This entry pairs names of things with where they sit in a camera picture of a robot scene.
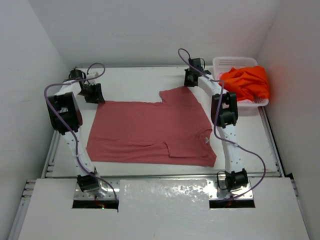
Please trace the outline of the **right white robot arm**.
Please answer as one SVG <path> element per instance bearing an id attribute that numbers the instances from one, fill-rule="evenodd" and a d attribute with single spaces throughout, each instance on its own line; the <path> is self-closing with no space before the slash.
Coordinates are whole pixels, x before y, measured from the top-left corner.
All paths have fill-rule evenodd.
<path id="1" fill-rule="evenodd" d="M 210 117 L 214 135 L 221 140 L 224 152 L 224 191 L 234 191 L 248 184 L 248 175 L 241 163 L 236 138 L 238 121 L 237 97 L 234 92 L 225 90 L 221 83 L 212 79 L 209 71 L 204 70 L 200 58 L 189 58 L 189 68 L 185 70 L 184 85 L 199 87 L 211 97 Z"/>

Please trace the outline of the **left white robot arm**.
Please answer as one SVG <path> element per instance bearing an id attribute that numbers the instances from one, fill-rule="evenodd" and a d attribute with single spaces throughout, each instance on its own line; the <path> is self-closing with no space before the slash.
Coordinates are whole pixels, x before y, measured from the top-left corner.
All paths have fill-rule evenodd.
<path id="1" fill-rule="evenodd" d="M 72 153 L 77 184 L 82 192 L 92 195 L 102 190 L 102 180 L 82 142 L 83 118 L 76 97 L 83 96 L 86 103 L 104 104 L 101 84 L 95 82 L 101 76 L 75 68 L 66 80 L 48 85 L 43 93 L 51 125 Z"/>

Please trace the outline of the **pink red t-shirt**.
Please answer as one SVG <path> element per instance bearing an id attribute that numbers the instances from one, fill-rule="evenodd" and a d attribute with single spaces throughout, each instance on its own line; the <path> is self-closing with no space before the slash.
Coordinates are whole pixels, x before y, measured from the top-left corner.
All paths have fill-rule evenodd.
<path id="1" fill-rule="evenodd" d="M 100 104 L 87 141 L 90 159 L 213 167 L 212 125 L 194 94 L 181 86 L 159 96 L 159 102 Z"/>

